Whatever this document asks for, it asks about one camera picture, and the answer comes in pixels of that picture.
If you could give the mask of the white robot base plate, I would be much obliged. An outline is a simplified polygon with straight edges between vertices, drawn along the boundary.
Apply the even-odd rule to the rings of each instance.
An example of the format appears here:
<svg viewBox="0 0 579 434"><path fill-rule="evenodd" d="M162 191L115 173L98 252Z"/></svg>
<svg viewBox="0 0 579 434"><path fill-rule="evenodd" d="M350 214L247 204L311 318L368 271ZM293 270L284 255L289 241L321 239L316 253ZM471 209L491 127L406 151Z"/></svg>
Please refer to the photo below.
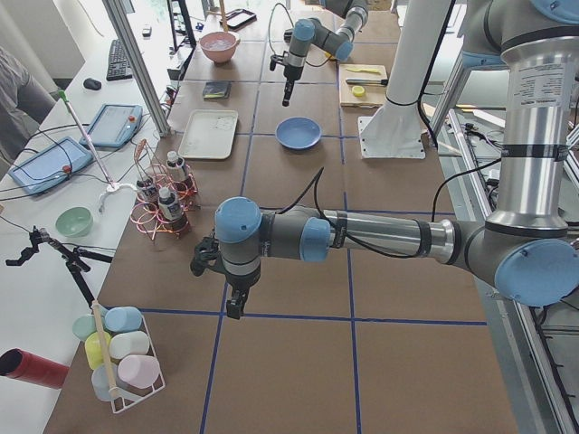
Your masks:
<svg viewBox="0 0 579 434"><path fill-rule="evenodd" d="M371 117L359 117L357 127L361 157L364 159L424 159L426 153L420 137L409 138L394 134L380 133L378 136L369 136L365 132L371 123Z"/></svg>

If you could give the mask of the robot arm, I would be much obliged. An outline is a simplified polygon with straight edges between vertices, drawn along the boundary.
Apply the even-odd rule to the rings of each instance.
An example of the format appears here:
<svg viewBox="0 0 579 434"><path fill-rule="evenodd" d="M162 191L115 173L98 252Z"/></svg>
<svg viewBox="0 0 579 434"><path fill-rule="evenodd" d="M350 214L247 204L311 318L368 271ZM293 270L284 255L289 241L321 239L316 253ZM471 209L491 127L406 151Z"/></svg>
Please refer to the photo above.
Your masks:
<svg viewBox="0 0 579 434"><path fill-rule="evenodd" d="M331 31L318 18L299 19L293 26L289 40L289 50L281 56L272 55L270 68L280 64L284 67L286 78L282 106L290 103L294 84L302 76L304 65L311 45L330 54L339 61L346 61L353 51L354 39L367 23L367 1L321 1L320 4L331 13L344 19L342 25Z"/></svg>
<svg viewBox="0 0 579 434"><path fill-rule="evenodd" d="M431 257L465 269L502 296L546 307L578 284L578 254L559 215L568 155L566 123L578 71L575 1L472 1L464 20L468 54L497 55L509 69L498 204L483 223L424 222L304 208L264 212L244 197L215 214L217 265L240 318L264 257L321 261L359 246L390 258Z"/></svg>

